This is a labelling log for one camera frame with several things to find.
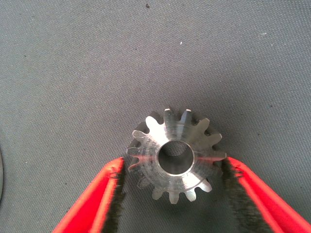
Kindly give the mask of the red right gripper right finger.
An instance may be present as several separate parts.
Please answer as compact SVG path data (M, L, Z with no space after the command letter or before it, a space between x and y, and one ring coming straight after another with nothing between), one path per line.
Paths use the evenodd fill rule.
M222 161L223 183L241 233L309 233L311 224L243 162Z

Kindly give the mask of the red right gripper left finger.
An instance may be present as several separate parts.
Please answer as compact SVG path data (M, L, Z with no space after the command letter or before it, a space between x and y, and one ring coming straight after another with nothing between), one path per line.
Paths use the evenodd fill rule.
M124 159L108 162L70 207L54 233L115 233L118 231L125 180Z

